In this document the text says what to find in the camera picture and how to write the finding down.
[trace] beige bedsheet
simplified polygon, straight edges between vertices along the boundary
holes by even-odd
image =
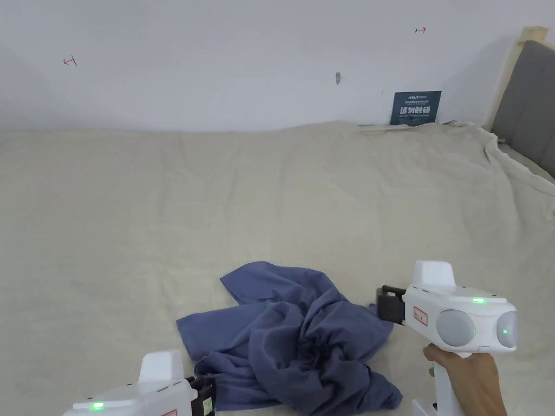
[[[473,125],[3,134],[0,231],[1,414],[61,415],[150,351],[181,349],[191,373],[174,320],[234,305],[219,277],[244,263],[322,270],[366,304],[418,259],[512,300],[509,414],[552,413],[555,185]],[[396,327],[370,360],[405,395],[392,414],[433,397],[425,344]]]

